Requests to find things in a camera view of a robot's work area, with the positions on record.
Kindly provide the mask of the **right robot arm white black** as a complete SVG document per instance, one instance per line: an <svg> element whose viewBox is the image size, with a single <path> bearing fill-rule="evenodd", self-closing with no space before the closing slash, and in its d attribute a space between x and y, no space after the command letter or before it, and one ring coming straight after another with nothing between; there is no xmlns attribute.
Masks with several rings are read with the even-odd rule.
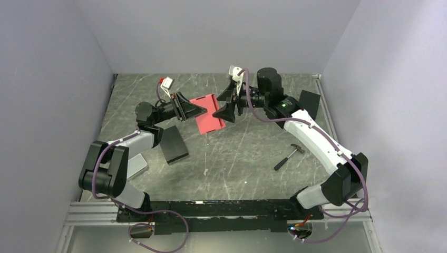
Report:
<svg viewBox="0 0 447 253"><path fill-rule="evenodd" d="M257 86L249 85L248 70L230 66L230 83L218 96L225 105L213 117L233 123L245 108L262 108L265 123L276 123L296 137L322 164L329 177L299 190L290 205L292 215L303 219L315 206L341 206L366 185L368 159L337 143L316 122L320 95L301 91L299 99L285 94L281 76L272 67L260 69Z"/></svg>

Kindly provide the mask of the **red cardboard paper box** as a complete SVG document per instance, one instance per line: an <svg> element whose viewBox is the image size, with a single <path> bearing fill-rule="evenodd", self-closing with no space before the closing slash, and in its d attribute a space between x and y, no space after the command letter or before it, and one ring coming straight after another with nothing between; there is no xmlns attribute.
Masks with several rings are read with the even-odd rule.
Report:
<svg viewBox="0 0 447 253"><path fill-rule="evenodd" d="M212 116L219 110L219 104L214 94L197 97L191 99L190 102L207 110L206 113L196 117L196 123L200 134L206 134L226 127L226 124L222 119Z"/></svg>

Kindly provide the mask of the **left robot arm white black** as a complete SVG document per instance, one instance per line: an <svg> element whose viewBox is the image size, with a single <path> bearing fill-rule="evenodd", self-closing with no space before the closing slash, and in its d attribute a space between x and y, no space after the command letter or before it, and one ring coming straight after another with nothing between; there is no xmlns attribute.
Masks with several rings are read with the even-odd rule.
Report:
<svg viewBox="0 0 447 253"><path fill-rule="evenodd" d="M135 107L134 132L114 141L92 142L79 175L79 187L91 192L95 199L110 199L130 209L137 221L147 220L152 212L150 196L127 181L128 161L161 142L163 128L158 123L172 118L185 121L206 112L206 108L191 103L180 92L171 94L170 100L160 106L140 102Z"/></svg>

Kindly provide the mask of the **black box near left arm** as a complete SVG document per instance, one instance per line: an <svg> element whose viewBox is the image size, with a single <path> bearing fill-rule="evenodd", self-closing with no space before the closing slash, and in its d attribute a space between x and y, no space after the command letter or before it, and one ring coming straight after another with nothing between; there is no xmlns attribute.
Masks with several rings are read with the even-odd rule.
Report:
<svg viewBox="0 0 447 253"><path fill-rule="evenodd" d="M168 165L189 156L187 146L175 125L164 129L160 147Z"/></svg>

